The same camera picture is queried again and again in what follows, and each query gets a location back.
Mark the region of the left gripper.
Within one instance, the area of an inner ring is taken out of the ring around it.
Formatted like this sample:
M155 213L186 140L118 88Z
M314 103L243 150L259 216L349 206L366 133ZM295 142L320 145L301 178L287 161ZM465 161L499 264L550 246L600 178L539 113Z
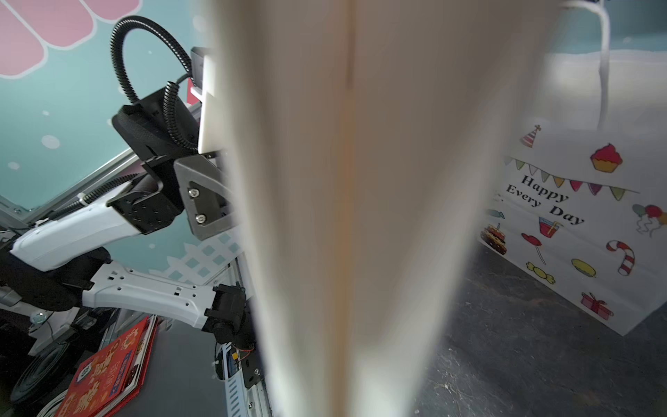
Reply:
M221 155L181 157L175 160L174 170L190 230L199 241L238 224L236 196Z

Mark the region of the paper bag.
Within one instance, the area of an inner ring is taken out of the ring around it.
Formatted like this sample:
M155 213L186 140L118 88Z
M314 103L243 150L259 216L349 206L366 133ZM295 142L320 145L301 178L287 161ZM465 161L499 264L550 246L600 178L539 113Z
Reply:
M555 1L213 1L215 138L283 416L405 416Z
M666 4L560 6L587 40L546 55L478 240L626 335L666 302Z

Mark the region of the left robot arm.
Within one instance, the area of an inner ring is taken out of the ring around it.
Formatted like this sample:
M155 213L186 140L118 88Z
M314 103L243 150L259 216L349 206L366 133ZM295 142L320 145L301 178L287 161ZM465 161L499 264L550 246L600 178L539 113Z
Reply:
M147 31L177 57L200 93L194 116L179 96L178 82L139 97L128 77L123 45L132 31ZM54 210L1 250L1 281L34 307L133 309L176 319L210 333L220 344L252 351L256 335L245 289L183 286L140 275L111 261L109 243L147 236L186 215L199 240L237 224L236 195L215 142L215 60L209 48L186 51L161 25L139 16L121 18L110 38L118 83L128 103L113 117L116 132L141 163Z

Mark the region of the red book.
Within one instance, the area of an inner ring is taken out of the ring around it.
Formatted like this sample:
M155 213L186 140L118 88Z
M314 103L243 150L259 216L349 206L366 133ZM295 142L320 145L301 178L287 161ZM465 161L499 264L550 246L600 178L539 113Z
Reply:
M78 368L57 416L111 416L141 388L155 338L156 316L148 316Z

